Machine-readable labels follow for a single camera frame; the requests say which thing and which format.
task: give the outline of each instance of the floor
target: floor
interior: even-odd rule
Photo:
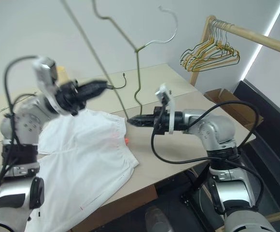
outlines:
[[[243,155],[244,163],[252,168],[252,164],[246,156]],[[200,173],[205,164],[200,164],[194,167],[197,173]],[[152,201],[134,211],[94,230],[95,232],[145,232],[145,211],[152,205],[157,206],[163,211],[168,218],[175,232],[203,232],[203,228],[193,211],[188,208],[181,195],[191,187],[190,180],[194,180],[194,174],[190,171],[179,173],[169,179],[163,180],[155,185],[158,193],[158,199]],[[259,184],[254,177],[250,177],[255,197],[258,197]],[[193,194],[194,200],[199,204],[199,191]],[[201,191],[201,208],[214,229],[221,227],[224,222],[218,215],[206,196],[205,192]],[[260,203],[259,212],[268,215],[278,212],[279,209],[272,195],[265,189],[263,199]],[[280,221],[272,223],[274,228],[280,232]]]

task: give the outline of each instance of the black power cord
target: black power cord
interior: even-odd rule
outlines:
[[[6,158],[3,160],[3,164],[2,164],[2,169],[0,171],[0,185],[1,185],[1,182],[5,176],[5,174],[12,168],[13,164],[15,164],[16,160],[13,160],[13,162],[11,162],[11,164],[9,165],[8,168],[7,165],[8,165],[8,162],[9,162],[9,159],[10,159],[10,154],[11,154],[11,151],[14,147],[14,141],[16,140],[17,144],[20,145],[20,141],[19,141],[19,138],[18,136],[16,135],[15,133],[15,121],[14,121],[14,105],[15,103],[21,98],[21,97],[24,97],[24,96],[27,96],[27,95],[30,95],[30,94],[23,94],[23,95],[20,95],[19,97],[16,98],[16,101],[14,103],[11,102],[11,98],[10,98],[10,94],[9,94],[9,90],[8,90],[8,72],[10,71],[10,69],[18,62],[20,61],[23,61],[23,60],[27,60],[27,59],[35,59],[37,58],[38,56],[23,56],[23,57],[19,57],[17,59],[14,59],[13,61],[11,61],[7,68],[5,69],[5,72],[4,72],[4,90],[5,90],[5,95],[6,95],[6,99],[7,99],[7,103],[8,103],[8,107],[9,107],[9,110],[10,110],[10,113],[8,115],[6,115],[6,117],[9,117],[10,118],[10,125],[11,125],[11,130],[12,130],[12,135],[11,135],[11,141],[10,141],[10,146],[9,146],[9,150],[6,154]]]
[[[195,120],[194,122],[190,123],[188,126],[191,127],[193,125],[195,125],[197,122],[199,122],[203,117],[205,117],[209,112],[211,112],[212,110],[216,109],[217,107],[220,107],[221,105],[226,105],[226,104],[243,104],[243,105],[247,105],[249,106],[250,108],[252,108],[255,112],[255,122],[253,124],[253,127],[251,128],[250,132],[248,133],[248,135],[246,136],[246,138],[243,140],[243,142],[240,144],[239,147],[241,147],[242,145],[245,144],[245,142],[248,140],[248,138],[250,137],[250,135],[253,133],[253,131],[255,130],[256,126],[257,126],[257,123],[258,123],[258,120],[259,120],[259,111],[258,109],[250,104],[249,102],[245,102],[245,101],[226,101],[226,102],[223,102],[223,103],[220,103],[220,104],[217,104],[213,107],[211,107],[210,109],[208,109],[204,114],[202,114],[197,120]],[[190,159],[190,160],[184,160],[184,161],[171,161],[171,160],[167,160],[167,159],[164,159],[162,158],[161,156],[159,156],[157,154],[157,152],[155,151],[155,148],[154,148],[154,137],[156,135],[156,131],[158,129],[158,127],[160,126],[160,121],[161,121],[161,116],[163,115],[163,113],[165,112],[166,110],[166,106],[165,104],[163,104],[162,106],[162,109],[161,109],[161,112],[160,112],[160,115],[154,125],[154,128],[153,128],[153,132],[152,132],[152,136],[151,136],[151,148],[152,148],[152,151],[154,153],[154,155],[160,159],[161,161],[163,162],[166,162],[166,163],[171,163],[171,164],[185,164],[185,163],[192,163],[192,162],[197,162],[197,161],[203,161],[203,160],[218,160],[218,161],[223,161],[223,162],[226,162],[228,164],[231,164],[235,167],[239,167],[251,174],[253,174],[259,181],[260,183],[260,192],[259,192],[259,196],[255,202],[255,206],[253,207],[254,210],[257,210],[258,209],[258,206],[259,206],[259,203],[262,199],[262,196],[263,196],[263,192],[264,192],[264,183],[263,183],[263,180],[261,178],[261,176],[255,172],[253,169],[250,169],[248,167],[245,167],[241,164],[238,164],[238,163],[235,163],[235,162],[232,162],[232,161],[229,161],[227,159],[224,159],[224,158],[220,158],[220,157],[201,157],[201,158],[197,158],[197,159]]]
[[[123,86],[121,86],[121,87],[114,87],[115,89],[124,88],[126,86],[127,81],[126,81],[126,78],[125,78],[125,73],[123,73],[123,78],[125,80],[125,84]]]

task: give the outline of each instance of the hanger hook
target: hanger hook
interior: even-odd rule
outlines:
[[[165,41],[162,41],[162,40],[151,40],[151,41],[149,41],[148,43],[146,43],[146,44],[144,45],[144,47],[146,47],[146,46],[148,46],[148,45],[150,45],[150,44],[155,44],[155,43],[156,43],[156,44],[166,44],[166,43],[170,42],[170,41],[175,37],[175,35],[177,34],[177,31],[178,31],[178,18],[177,18],[177,15],[176,15],[176,14],[174,13],[174,11],[171,10],[171,9],[165,9],[165,8],[163,8],[162,6],[159,6],[158,8],[159,8],[160,11],[162,11],[162,12],[167,12],[167,13],[169,13],[169,14],[171,14],[171,15],[173,16],[174,21],[175,21],[175,30],[174,30],[174,33],[173,33],[173,35],[171,36],[171,38],[168,39],[168,40],[165,40]]]

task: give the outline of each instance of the cardboard box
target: cardboard box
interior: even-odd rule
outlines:
[[[208,91],[204,96],[214,103],[221,103],[225,101],[239,101],[235,95],[233,95],[227,89],[222,91],[221,88]],[[250,130],[254,124],[255,113],[254,111],[246,106],[241,104],[228,104],[221,106],[228,114],[230,114],[236,121],[238,121],[246,129]],[[259,121],[257,126],[262,123],[264,118],[259,116]]]
[[[131,193],[98,208],[89,217],[72,228],[73,232],[89,232],[158,198],[154,185]]]

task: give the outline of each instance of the white cloth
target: white cloth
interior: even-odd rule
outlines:
[[[39,159],[44,203],[33,210],[25,231],[65,232],[124,185],[138,165],[125,133],[125,120],[105,112],[83,110],[50,122],[38,148],[50,154]]]

